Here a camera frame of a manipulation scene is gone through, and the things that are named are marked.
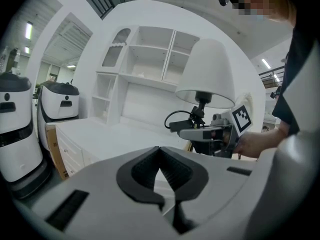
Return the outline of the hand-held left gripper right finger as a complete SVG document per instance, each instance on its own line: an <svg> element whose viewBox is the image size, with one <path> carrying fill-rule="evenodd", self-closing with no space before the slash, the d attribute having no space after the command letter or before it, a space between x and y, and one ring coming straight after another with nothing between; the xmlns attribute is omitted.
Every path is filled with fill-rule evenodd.
<svg viewBox="0 0 320 240"><path fill-rule="evenodd" d="M161 234L247 234L255 204L245 183L256 161L235 160L161 147L161 168L174 190L177 225L160 224Z"/></svg>

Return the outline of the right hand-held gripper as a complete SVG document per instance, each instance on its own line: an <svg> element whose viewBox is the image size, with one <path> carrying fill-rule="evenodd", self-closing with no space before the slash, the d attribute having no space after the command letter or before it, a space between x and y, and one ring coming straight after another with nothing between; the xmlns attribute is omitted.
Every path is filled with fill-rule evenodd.
<svg viewBox="0 0 320 240"><path fill-rule="evenodd" d="M233 151L240 137L252 125L249 105L240 103L222 113L214 114L210 123L211 127L182 129L179 137L184 140L211 140L203 144L204 151Z"/></svg>

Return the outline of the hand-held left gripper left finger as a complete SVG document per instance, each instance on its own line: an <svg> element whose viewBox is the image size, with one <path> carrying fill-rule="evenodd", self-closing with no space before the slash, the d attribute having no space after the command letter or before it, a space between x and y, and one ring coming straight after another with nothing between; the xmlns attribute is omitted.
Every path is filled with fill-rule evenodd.
<svg viewBox="0 0 320 240"><path fill-rule="evenodd" d="M32 212L55 240L175 240L154 192L159 147L93 163L40 197Z"/></svg>

